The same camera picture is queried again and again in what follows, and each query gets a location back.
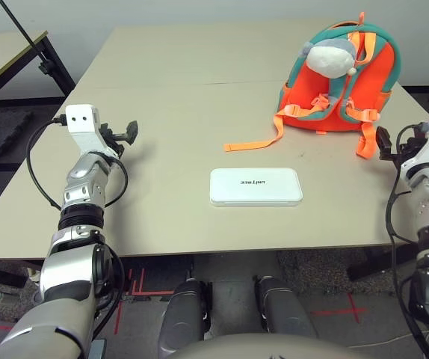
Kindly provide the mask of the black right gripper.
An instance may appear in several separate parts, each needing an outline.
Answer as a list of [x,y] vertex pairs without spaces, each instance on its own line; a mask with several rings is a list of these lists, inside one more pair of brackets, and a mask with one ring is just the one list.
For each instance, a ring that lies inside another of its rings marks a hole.
[[379,149],[380,159],[390,159],[394,165],[402,165],[420,151],[420,139],[409,138],[405,144],[399,144],[397,153],[391,155],[390,134],[388,130],[382,126],[377,127],[375,140]]

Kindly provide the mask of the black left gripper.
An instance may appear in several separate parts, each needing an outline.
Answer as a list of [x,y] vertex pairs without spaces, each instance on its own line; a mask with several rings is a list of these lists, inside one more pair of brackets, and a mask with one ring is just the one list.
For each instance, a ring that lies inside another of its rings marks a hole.
[[122,156],[125,148],[121,142],[126,141],[128,144],[133,144],[135,142],[138,136],[138,122],[136,120],[131,121],[126,127],[126,133],[120,134],[113,133],[107,123],[102,123],[99,127],[99,133],[105,143],[114,150],[118,156]]

